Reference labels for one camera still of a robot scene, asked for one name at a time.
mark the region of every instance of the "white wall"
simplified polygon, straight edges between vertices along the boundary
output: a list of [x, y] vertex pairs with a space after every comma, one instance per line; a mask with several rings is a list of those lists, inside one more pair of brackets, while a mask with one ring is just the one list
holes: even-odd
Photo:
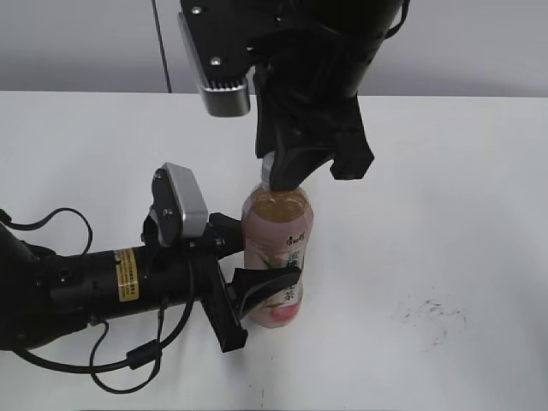
[[[178, 0], [158, 9], [174, 90], [194, 92]], [[547, 15], [546, 0], [412, 0], [361, 92], [548, 97]], [[2, 0], [0, 89], [164, 92], [150, 0]]]

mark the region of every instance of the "table surface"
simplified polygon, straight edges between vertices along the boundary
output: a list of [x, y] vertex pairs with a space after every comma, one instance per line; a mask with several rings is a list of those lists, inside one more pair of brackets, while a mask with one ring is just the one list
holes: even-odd
[[[196, 305], [162, 372], [131, 396], [0, 353], [2, 409], [548, 409], [548, 99], [360, 104], [376, 161], [359, 182], [327, 167], [306, 181], [316, 218], [294, 323], [247, 325], [246, 348], [221, 354]], [[170, 161], [194, 170], [210, 211], [237, 217], [259, 180], [255, 124], [255, 108], [211, 118], [194, 95], [2, 92], [0, 206], [22, 223], [75, 207], [93, 251], [136, 246], [152, 174]], [[71, 254], [85, 235], [67, 215], [20, 238]], [[113, 320], [98, 362], [155, 327], [155, 313]], [[101, 331], [38, 353], [85, 364]]]

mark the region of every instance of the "bottle label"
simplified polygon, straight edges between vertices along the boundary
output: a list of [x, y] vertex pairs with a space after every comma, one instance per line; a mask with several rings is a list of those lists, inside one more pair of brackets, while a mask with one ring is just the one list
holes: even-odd
[[[252, 270], [269, 270], [284, 267], [299, 267], [302, 269], [305, 249], [306, 232], [299, 235], [290, 235], [284, 242], [286, 248], [268, 253], [260, 245], [246, 239], [245, 266]], [[266, 300], [262, 308], [286, 307], [298, 303], [302, 298], [301, 280]]]

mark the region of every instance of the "pink label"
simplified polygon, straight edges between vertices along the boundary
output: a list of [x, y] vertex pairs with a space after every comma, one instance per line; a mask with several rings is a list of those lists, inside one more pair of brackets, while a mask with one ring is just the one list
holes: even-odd
[[[313, 211], [310, 206], [301, 217], [289, 223], [266, 221], [251, 207], [244, 206], [242, 228], [246, 238], [246, 268], [267, 270], [297, 266], [302, 269], [312, 226]], [[302, 284], [299, 281], [295, 286], [273, 295], [262, 307], [286, 307], [298, 303], [301, 298]]]

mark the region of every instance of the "black cable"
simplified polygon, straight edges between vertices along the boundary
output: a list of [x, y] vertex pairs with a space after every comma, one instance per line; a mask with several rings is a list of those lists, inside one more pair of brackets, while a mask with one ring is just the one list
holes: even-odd
[[12, 223], [11, 222], [11, 217], [9, 216], [9, 214], [4, 210], [0, 210], [0, 223], [4, 223], [6, 225], [6, 227], [8, 227], [10, 229], [15, 229], [17, 231], [34, 231], [36, 229], [41, 229], [46, 224], [48, 224], [50, 222], [50, 220], [52, 218], [54, 218], [57, 214], [59, 214], [60, 212], [64, 212], [64, 211], [72, 212], [72, 213], [76, 214], [78, 217], [80, 217], [82, 219], [82, 221], [86, 225], [86, 227], [87, 227], [87, 244], [86, 244], [86, 247], [84, 248], [84, 251], [82, 252], [81, 255], [87, 254], [87, 252], [89, 251], [90, 247], [92, 246], [92, 242], [93, 242], [92, 226], [89, 224], [89, 222], [84, 217], [84, 215], [81, 212], [79, 212], [78, 210], [75, 210], [74, 208], [67, 208], [67, 207], [57, 208], [56, 210], [52, 211], [50, 214], [48, 214], [47, 216], [42, 218], [40, 221], [38, 221], [36, 223], [31, 223], [31, 224]]
[[168, 93], [171, 94], [171, 78], [170, 71], [168, 70], [168, 61], [165, 58], [164, 39], [162, 38], [162, 29], [160, 27], [160, 19], [158, 18], [158, 7], [156, 0], [152, 2], [152, 13], [154, 14], [154, 24], [156, 26], [156, 34], [158, 36], [158, 44], [160, 46], [160, 56], [162, 57], [162, 67], [164, 67], [165, 85], [167, 86]]
[[[51, 371], [57, 372], [66, 372], [69, 374], [89, 374], [91, 372], [89, 366], [73, 366], [69, 364], [63, 364], [60, 362], [46, 360], [42, 357], [34, 355], [30, 351], [24, 348], [16, 348], [13, 350], [15, 355], [19, 356], [23, 360], [30, 362], [34, 366], [39, 366]], [[105, 364], [103, 366], [93, 366], [93, 371], [96, 374], [102, 372], [111, 372], [116, 370], [121, 370], [122, 368], [128, 366], [127, 360], [122, 360], [118, 362], [113, 362], [112, 364]]]
[[[157, 333], [157, 336], [156, 336], [156, 342], [157, 343], [160, 342], [160, 338], [162, 337], [162, 329], [164, 328], [164, 318], [165, 318], [164, 313], [165, 313], [165, 307], [161, 306], [160, 309], [158, 310], [158, 333]], [[101, 342], [104, 340], [104, 338], [106, 337], [106, 335], [109, 332], [109, 323], [107, 323], [105, 320], [101, 320], [99, 322], [104, 325], [104, 331], [103, 331], [103, 334], [101, 335], [101, 337], [99, 337], [99, 339], [97, 340], [97, 342], [93, 346], [92, 352], [89, 356], [89, 367], [92, 370], [93, 370], [93, 367], [94, 367], [93, 362], [95, 360], [95, 354], [97, 353], [97, 349], [99, 348], [99, 345], [101, 344]], [[152, 368], [152, 371], [151, 371], [150, 375], [148, 376], [148, 378], [146, 379], [146, 381], [141, 383], [141, 384], [136, 385], [135, 387], [127, 388], [126, 390], [118, 390], [118, 389], [109, 387], [107, 384], [105, 384], [103, 381], [101, 381], [99, 379], [97, 373], [95, 373], [94, 371], [90, 372], [90, 375], [92, 377], [93, 382], [100, 389], [105, 390], [109, 394], [117, 394], [117, 395], [132, 394], [132, 393], [134, 393], [138, 390], [141, 390], [141, 389], [145, 388], [147, 385], [149, 385], [151, 383], [151, 381], [153, 379], [155, 379], [156, 376], [158, 375], [158, 373], [160, 372], [161, 366], [162, 366], [162, 349], [159, 348], [158, 352], [156, 354], [156, 359], [154, 360], [154, 367]]]

